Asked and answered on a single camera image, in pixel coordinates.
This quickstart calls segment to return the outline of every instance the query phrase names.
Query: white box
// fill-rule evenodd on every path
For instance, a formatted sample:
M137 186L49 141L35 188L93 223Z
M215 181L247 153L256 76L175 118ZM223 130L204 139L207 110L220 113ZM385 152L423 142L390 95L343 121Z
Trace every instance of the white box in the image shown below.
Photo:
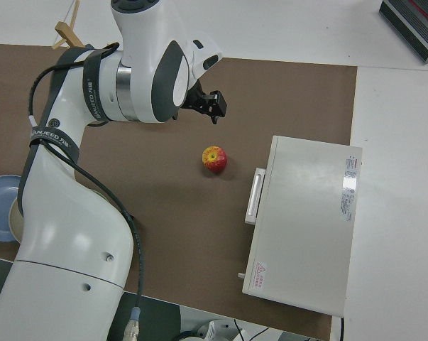
M361 154L273 137L244 293L344 316Z

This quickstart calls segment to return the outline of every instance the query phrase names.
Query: drawer handle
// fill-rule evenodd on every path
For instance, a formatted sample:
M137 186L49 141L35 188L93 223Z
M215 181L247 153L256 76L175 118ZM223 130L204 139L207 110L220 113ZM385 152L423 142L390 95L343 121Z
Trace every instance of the drawer handle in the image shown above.
M253 184L251 186L250 198L248 199L247 213L245 222L254 225L256 223L256 215L258 213L259 200L261 197L261 190L264 184L264 168L257 168L255 176L253 177Z

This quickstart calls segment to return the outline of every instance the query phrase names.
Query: screw hole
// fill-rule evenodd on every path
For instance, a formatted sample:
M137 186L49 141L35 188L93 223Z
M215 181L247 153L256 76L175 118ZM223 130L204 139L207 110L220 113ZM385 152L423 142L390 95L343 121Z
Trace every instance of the screw hole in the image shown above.
M112 254L110 254L109 252L102 252L101 258L104 261L113 261L114 260L114 256Z

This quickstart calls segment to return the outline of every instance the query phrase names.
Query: warning label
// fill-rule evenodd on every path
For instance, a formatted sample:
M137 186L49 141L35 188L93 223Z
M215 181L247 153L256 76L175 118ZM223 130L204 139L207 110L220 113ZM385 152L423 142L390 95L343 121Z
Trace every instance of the warning label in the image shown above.
M353 205L356 196L358 172L357 163L358 160L354 156L349 156L349 158L346 159L340 211L341 217L347 222L350 222L353 219L353 212L351 211L351 206Z
M262 261L257 261L255 263L255 271L253 276L253 285L252 288L255 290L263 290L265 272L268 265Z

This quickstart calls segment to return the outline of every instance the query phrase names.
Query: black strap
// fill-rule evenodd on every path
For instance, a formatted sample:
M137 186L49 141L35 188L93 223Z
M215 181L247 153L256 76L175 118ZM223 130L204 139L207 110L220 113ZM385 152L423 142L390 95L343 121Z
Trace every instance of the black strap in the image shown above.
M105 114L100 102L100 62L101 54L106 50L95 50L87 56L83 67L83 95L87 108L97 121L111 121Z
M39 139L56 145L75 163L78 162L79 148L64 131L49 126L34 126L31 132L31 145Z

